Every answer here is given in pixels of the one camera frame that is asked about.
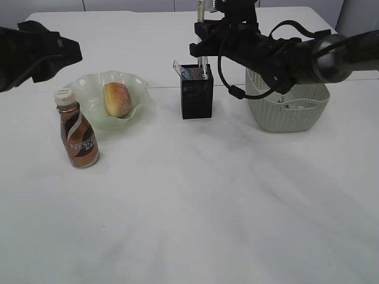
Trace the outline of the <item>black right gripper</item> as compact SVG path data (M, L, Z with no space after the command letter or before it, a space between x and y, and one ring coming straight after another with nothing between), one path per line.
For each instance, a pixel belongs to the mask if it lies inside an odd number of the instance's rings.
M266 71L266 36L258 28L256 12L226 13L220 20L194 24L201 41L189 45L193 57L226 57L248 69Z

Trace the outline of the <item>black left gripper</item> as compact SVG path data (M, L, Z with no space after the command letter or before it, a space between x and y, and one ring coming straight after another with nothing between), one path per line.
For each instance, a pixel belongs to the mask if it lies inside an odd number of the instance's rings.
M64 38L33 20L18 24L18 30L1 28L1 92L53 78L66 66L82 60L77 41Z

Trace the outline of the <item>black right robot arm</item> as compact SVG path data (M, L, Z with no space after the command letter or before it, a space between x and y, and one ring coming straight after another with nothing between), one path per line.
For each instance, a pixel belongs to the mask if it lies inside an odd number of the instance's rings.
M285 94L295 85L339 83L352 72L378 70L378 31L352 37L330 30L311 32L293 20L290 25L308 37L275 39L263 35L254 10L225 13L221 20L195 23L200 42L190 44L193 57L226 57L257 73L269 87L267 94Z

